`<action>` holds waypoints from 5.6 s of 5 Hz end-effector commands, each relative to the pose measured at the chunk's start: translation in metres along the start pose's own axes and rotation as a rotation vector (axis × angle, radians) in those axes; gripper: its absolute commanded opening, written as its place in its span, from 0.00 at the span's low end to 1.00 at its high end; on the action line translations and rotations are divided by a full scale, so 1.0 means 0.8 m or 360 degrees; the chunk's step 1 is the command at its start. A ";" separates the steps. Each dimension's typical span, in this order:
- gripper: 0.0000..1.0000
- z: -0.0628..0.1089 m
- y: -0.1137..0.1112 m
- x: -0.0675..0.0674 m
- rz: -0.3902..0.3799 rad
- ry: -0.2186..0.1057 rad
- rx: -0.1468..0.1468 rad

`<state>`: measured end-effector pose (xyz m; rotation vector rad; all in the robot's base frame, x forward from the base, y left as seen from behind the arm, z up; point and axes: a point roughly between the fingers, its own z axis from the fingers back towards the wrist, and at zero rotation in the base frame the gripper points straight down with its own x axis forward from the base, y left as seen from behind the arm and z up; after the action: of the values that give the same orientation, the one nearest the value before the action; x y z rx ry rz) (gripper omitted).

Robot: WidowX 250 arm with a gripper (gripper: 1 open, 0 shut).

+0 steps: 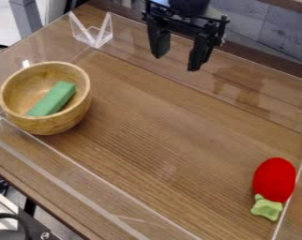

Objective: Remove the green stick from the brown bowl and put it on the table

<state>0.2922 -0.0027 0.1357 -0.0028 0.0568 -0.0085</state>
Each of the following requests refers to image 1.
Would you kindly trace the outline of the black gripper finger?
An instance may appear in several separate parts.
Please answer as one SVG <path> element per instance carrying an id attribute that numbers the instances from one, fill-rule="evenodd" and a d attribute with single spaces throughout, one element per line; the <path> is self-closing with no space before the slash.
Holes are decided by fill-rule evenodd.
<path id="1" fill-rule="evenodd" d="M 148 37 L 150 53 L 154 58 L 161 58 L 170 50 L 170 30 L 164 22 L 148 19 Z"/>
<path id="2" fill-rule="evenodd" d="M 193 39 L 193 46 L 189 53 L 188 71 L 197 71 L 201 65 L 205 64 L 211 58 L 213 49 L 213 37 L 200 32 Z"/>

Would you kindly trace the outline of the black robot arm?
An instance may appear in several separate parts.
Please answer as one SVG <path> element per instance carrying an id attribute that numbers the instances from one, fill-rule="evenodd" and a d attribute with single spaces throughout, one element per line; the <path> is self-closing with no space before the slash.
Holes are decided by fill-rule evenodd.
<path id="1" fill-rule="evenodd" d="M 188 71 L 197 71 L 209 61 L 213 48 L 224 43 L 231 22 L 228 16 L 211 7 L 211 0 L 145 0 L 142 20 L 156 59 L 170 50 L 172 32 L 192 38 Z"/>

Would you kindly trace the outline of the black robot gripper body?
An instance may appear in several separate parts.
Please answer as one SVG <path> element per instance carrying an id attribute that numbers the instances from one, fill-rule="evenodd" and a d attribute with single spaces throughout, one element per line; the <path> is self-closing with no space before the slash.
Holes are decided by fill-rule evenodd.
<path id="1" fill-rule="evenodd" d="M 224 43 L 228 15 L 211 5 L 211 0 L 145 0 L 144 17 L 165 21 L 172 31 L 194 35 L 204 31 Z"/>

